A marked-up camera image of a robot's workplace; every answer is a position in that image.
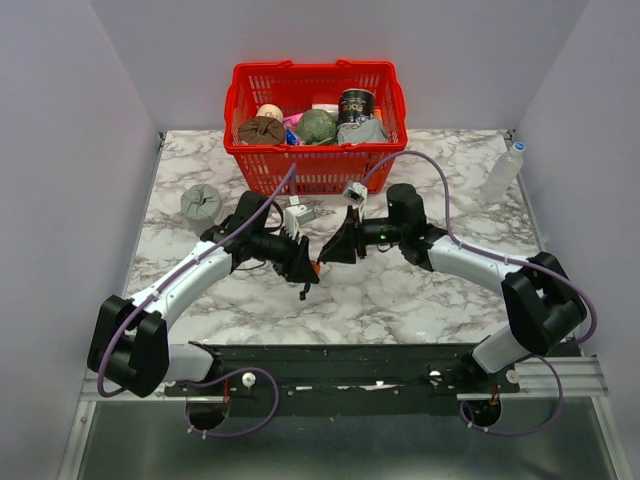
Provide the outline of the black head key bunch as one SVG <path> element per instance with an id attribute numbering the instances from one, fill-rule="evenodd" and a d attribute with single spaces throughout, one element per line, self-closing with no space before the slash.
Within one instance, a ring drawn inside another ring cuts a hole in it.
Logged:
<path id="1" fill-rule="evenodd" d="M 311 284 L 305 283 L 302 290 L 299 292 L 299 300 L 305 301 L 307 299 L 307 295 L 311 290 Z"/>

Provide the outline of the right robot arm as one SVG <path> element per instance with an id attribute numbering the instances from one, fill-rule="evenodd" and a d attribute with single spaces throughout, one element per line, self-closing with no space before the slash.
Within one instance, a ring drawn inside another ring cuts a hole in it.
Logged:
<path id="1" fill-rule="evenodd" d="M 506 259 L 494 251 L 482 255 L 475 245 L 457 245 L 446 230 L 428 222 L 422 197 L 410 184 L 387 190 L 384 218 L 364 218 L 362 187 L 350 187 L 345 195 L 352 204 L 322 247 L 319 262 L 354 264 L 370 246 L 395 245 L 413 266 L 460 277 L 502 296 L 508 324 L 464 355 L 459 371 L 467 389 L 483 391 L 509 364 L 546 355 L 586 319 L 583 302 L 565 283 L 553 255 Z"/>

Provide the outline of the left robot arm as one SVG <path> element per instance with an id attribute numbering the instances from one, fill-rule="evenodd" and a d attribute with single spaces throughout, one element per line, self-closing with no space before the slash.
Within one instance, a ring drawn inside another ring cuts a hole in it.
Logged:
<path id="1" fill-rule="evenodd" d="M 214 393 L 222 380 L 209 347 L 172 345 L 169 332 L 178 318 L 214 283 L 249 260 L 264 261 L 288 283 L 308 287 L 319 281 L 302 225 L 315 212 L 292 197 L 279 227 L 266 222 L 271 198 L 245 192 L 235 211 L 205 230 L 192 251 L 151 286 L 130 298 L 112 295 L 101 305 L 87 366 L 101 381 L 139 397 L 160 384 L 187 381 L 201 395 Z"/>

